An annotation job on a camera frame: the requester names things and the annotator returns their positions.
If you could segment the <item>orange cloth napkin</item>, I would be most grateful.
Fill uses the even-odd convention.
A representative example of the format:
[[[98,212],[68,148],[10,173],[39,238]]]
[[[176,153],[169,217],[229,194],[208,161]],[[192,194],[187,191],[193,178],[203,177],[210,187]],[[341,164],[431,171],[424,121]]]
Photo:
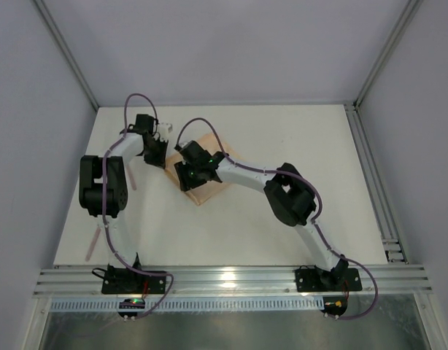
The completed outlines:
[[[203,135],[197,142],[209,152],[216,152],[219,150],[217,140],[212,133]],[[178,152],[173,152],[172,155],[166,158],[165,174],[178,189],[180,189],[179,177],[174,165],[181,161],[182,156]],[[230,186],[231,185],[228,183],[207,182],[196,189],[182,192],[182,194],[188,196],[194,204],[200,206]]]

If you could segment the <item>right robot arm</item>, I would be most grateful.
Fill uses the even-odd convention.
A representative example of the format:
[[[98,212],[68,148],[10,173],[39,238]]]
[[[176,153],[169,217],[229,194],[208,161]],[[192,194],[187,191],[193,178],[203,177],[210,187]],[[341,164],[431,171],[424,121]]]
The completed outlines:
[[[181,191],[187,192],[208,182],[237,184],[263,193],[274,216],[295,228],[309,249],[319,283],[334,291],[344,283],[349,263],[337,252],[316,222],[318,193],[302,179],[296,168],[283,163],[273,170],[239,163],[224,151],[210,154],[196,141],[178,144],[175,150],[182,161],[174,168]]]

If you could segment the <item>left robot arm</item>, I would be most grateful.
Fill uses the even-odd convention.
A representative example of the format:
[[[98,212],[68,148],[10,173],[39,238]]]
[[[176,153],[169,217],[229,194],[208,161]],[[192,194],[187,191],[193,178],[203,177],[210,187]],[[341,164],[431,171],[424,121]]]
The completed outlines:
[[[135,123],[125,124],[118,139],[102,156],[84,155],[80,160],[79,202],[96,218],[104,231],[110,257],[102,276],[105,284],[165,279],[167,272],[143,271],[125,220],[128,204],[126,169],[137,157],[151,166],[165,168],[172,124],[138,114]]]

